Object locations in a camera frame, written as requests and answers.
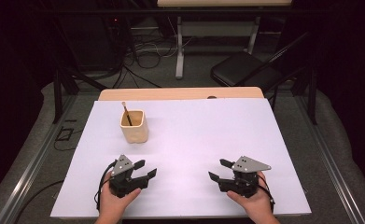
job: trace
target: person's left hand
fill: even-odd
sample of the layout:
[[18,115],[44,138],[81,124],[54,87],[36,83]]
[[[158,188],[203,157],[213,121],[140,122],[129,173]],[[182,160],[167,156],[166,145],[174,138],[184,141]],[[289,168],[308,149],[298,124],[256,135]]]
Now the person's left hand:
[[105,183],[101,191],[100,216],[96,224],[116,224],[123,216],[126,207],[139,195],[141,189],[135,189],[131,193],[119,198],[112,194],[109,188],[110,172],[105,176]]

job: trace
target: table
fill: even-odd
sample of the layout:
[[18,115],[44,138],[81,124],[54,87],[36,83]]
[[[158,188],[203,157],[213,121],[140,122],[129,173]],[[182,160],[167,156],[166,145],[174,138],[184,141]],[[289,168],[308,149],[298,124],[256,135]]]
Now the table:
[[[119,127],[121,101],[129,109],[146,112],[146,143],[125,141]],[[101,175],[120,154],[133,162],[146,160],[133,177],[158,169],[123,218],[245,217],[244,210],[220,192],[208,175],[210,171],[232,178],[232,170],[221,166],[219,159],[237,161],[242,155],[273,167],[264,173],[276,215],[311,213],[273,111],[258,88],[103,91],[94,103],[51,216],[96,218],[93,197]]]
[[[291,0],[159,0],[158,7],[288,7]],[[251,21],[182,21],[177,18],[177,61],[175,77],[183,77],[185,36],[250,36],[246,52],[252,54],[260,17]]]

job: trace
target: desk leg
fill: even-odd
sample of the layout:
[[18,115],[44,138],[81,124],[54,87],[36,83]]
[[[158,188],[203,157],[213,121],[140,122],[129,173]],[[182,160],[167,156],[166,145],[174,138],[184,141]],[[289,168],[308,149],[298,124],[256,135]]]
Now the desk leg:
[[257,17],[255,18],[255,22],[252,27],[251,36],[249,37],[249,44],[248,44],[249,54],[252,54],[252,51],[254,50],[255,40],[259,30],[259,24],[260,24],[260,17]]
[[178,56],[176,61],[176,72],[175,72],[175,78],[181,79],[183,77],[183,46],[182,46],[182,20],[180,17],[178,17],[177,21],[177,36],[178,40]]

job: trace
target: person's right hand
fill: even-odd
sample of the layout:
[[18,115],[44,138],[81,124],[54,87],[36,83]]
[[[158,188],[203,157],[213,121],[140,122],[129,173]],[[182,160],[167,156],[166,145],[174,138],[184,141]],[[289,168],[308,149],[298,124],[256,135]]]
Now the person's right hand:
[[[263,172],[259,171],[258,175],[265,179]],[[266,188],[266,184],[261,178],[259,178],[259,184]],[[263,189],[258,189],[258,192],[249,198],[241,196],[231,190],[227,192],[227,195],[240,204],[246,210],[246,214],[256,224],[279,224],[279,221],[274,217],[270,207],[270,198]]]

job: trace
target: black chair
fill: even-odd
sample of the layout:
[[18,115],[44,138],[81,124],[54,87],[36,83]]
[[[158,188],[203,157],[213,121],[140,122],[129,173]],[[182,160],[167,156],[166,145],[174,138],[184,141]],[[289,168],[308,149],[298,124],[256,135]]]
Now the black chair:
[[272,65],[275,65],[277,61],[280,61],[277,62],[278,65],[282,63],[281,60],[287,52],[300,44],[308,35],[308,33],[304,33],[299,36],[265,62],[246,52],[234,54],[211,69],[211,78],[219,85],[225,87],[259,87],[263,93],[274,90],[274,94],[269,98],[269,100],[273,99],[272,109],[274,109],[278,86],[302,74],[307,64],[297,63],[296,67],[287,73],[274,68]]

